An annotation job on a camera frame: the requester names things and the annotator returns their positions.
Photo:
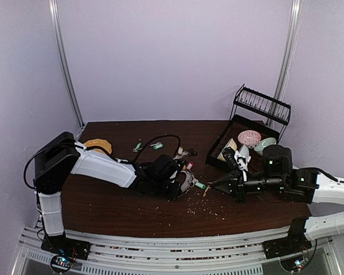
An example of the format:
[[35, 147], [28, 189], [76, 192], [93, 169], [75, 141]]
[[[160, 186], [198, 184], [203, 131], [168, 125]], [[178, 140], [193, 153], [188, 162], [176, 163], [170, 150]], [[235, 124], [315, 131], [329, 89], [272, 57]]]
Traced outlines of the key with yellow tag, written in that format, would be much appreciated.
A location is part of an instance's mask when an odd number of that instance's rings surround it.
[[209, 190], [210, 190], [211, 188], [212, 188], [212, 184], [209, 183], [209, 184], [207, 185], [207, 187], [206, 187], [204, 193], [203, 193], [203, 197], [206, 197], [206, 196], [207, 196], [207, 194], [208, 194], [208, 192], [209, 192]]

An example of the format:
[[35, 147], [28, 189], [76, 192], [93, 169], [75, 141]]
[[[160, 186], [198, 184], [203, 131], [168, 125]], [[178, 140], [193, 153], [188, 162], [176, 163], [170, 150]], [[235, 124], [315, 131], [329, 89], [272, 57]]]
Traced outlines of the metal keyring with red handle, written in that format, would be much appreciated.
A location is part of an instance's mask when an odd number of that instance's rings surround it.
[[186, 167], [187, 165], [184, 165], [184, 167], [182, 168], [182, 170], [180, 171], [178, 175], [178, 176], [181, 176], [181, 175], [184, 176], [184, 180], [180, 185], [180, 191], [178, 193], [179, 196], [186, 194], [191, 188], [195, 187], [194, 185], [195, 182], [200, 182], [198, 179], [195, 178], [194, 173], [191, 170], [187, 170]]

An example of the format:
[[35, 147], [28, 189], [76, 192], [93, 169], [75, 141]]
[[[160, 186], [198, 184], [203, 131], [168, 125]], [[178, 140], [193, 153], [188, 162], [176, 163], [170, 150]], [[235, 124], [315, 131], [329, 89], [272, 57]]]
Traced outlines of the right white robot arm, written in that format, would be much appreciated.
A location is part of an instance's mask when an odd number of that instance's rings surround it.
[[[248, 157], [230, 147], [223, 157], [231, 171], [208, 187], [244, 203], [247, 194], [277, 192], [292, 202], [344, 205], [344, 178], [334, 177], [317, 167], [294, 168], [287, 147], [270, 145], [263, 149], [263, 171], [249, 174]], [[344, 211], [320, 217], [295, 218], [283, 238], [263, 242], [267, 259], [287, 256], [311, 248], [319, 238], [344, 234]]]

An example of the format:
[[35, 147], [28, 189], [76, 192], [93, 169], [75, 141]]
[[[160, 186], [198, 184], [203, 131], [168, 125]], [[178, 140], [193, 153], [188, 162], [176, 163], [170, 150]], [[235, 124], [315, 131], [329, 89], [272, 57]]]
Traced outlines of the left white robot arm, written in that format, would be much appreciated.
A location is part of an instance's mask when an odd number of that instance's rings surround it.
[[34, 191], [41, 217], [41, 249], [66, 262], [88, 257], [90, 243], [67, 237], [64, 229], [61, 196], [70, 178], [175, 200], [182, 192], [177, 181], [182, 168], [180, 160], [167, 154], [140, 163], [138, 158], [117, 158], [105, 146], [81, 143], [70, 132], [59, 134], [34, 153], [23, 170], [24, 184]]

